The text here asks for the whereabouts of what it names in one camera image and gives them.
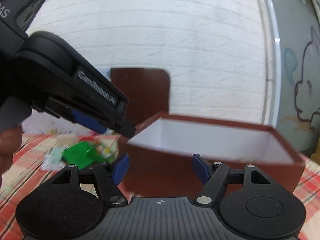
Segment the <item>person's left hand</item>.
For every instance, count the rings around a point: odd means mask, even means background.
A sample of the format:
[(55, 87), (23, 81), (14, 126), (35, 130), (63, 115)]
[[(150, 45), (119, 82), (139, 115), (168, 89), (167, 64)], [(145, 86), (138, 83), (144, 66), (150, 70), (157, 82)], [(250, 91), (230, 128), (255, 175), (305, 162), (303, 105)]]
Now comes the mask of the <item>person's left hand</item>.
[(21, 125), (7, 129), (0, 133), (0, 175), (1, 184), (3, 174), (7, 172), (13, 164), (13, 154), (16, 153), (22, 143)]

